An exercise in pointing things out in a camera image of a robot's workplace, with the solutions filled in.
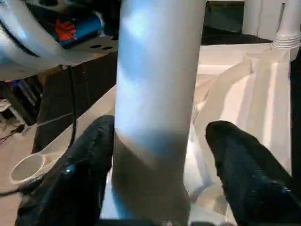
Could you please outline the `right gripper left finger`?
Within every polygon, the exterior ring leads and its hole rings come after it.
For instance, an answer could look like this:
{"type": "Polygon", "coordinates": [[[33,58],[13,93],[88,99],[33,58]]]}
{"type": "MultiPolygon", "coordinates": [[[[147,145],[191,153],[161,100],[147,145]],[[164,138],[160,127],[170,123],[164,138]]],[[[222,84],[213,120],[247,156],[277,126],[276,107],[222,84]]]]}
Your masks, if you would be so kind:
{"type": "Polygon", "coordinates": [[[15,225],[96,225],[113,148],[114,117],[103,115],[85,129],[35,189],[22,193],[15,225]]]}

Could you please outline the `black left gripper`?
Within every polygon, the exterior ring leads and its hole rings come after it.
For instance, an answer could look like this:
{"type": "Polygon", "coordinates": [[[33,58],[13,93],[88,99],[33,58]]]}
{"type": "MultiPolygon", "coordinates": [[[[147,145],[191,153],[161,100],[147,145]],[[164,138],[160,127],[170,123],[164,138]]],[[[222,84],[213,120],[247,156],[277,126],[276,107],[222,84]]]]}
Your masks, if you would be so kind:
{"type": "Polygon", "coordinates": [[[95,38],[103,30],[101,19],[94,13],[82,16],[58,14],[48,21],[48,32],[64,48],[75,47],[95,38]]]}

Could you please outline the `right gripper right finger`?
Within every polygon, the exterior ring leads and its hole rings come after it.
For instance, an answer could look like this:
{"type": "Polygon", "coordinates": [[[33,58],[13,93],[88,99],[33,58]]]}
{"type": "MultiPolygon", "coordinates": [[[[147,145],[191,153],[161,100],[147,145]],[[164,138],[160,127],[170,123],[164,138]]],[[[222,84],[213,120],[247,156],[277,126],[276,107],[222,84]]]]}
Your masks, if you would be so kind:
{"type": "Polygon", "coordinates": [[[299,226],[292,177],[256,137],[228,121],[206,127],[225,198],[240,226],[299,226]]]}

